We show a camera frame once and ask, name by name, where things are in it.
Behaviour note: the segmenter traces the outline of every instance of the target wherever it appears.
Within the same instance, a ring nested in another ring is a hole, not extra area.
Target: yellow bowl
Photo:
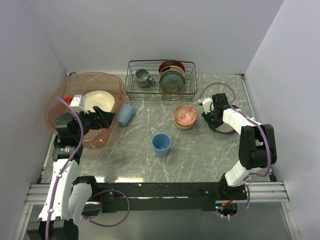
[[[189,125],[189,126],[181,126],[181,125],[179,125],[178,123],[176,123],[173,115],[172,115],[172,120],[173,120],[174,124],[177,126],[177,128],[178,128],[178,129],[181,129],[181,130],[188,130],[189,128],[191,128],[191,127],[195,124],[195,123],[192,123],[192,124]]]

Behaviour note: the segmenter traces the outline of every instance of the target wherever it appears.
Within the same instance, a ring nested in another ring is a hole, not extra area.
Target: cup
[[[150,85],[156,83],[156,80],[150,77],[150,73],[143,68],[140,68],[135,72],[134,79],[136,84],[141,88],[148,88]]]
[[[171,139],[167,134],[158,133],[152,138],[154,153],[158,158],[163,158],[167,155],[170,145]]]
[[[129,120],[131,119],[134,112],[135,112],[135,109],[133,106],[126,104],[126,103],[122,104],[122,106],[118,112],[116,122],[121,126],[125,126],[129,122]]]

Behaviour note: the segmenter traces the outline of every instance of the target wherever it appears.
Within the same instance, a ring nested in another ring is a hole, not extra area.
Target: wall
[[[130,60],[245,73],[283,0],[26,0],[67,72],[127,72]]]
[[[320,236],[320,1],[285,0],[245,74],[257,119],[274,126],[278,162],[303,239]]]
[[[0,2],[0,239],[13,238],[51,133],[45,110],[66,74],[23,0]]]

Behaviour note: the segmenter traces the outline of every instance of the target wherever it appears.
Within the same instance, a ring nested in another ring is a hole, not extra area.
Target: white plate
[[[115,98],[107,91],[91,91],[85,95],[84,108],[94,112],[94,106],[98,106],[102,111],[111,112],[115,104]]]

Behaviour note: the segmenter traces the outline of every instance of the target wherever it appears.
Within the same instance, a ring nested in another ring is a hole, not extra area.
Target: dish rack
[[[125,77],[124,91],[131,100],[169,100],[169,101],[191,101],[198,91],[196,65],[192,61],[179,61],[184,65],[184,87],[185,93],[159,92],[159,67],[167,61],[162,60],[133,60],[128,64]],[[150,77],[155,79],[155,84],[148,88],[141,88],[137,85],[134,75],[138,69],[146,69]]]

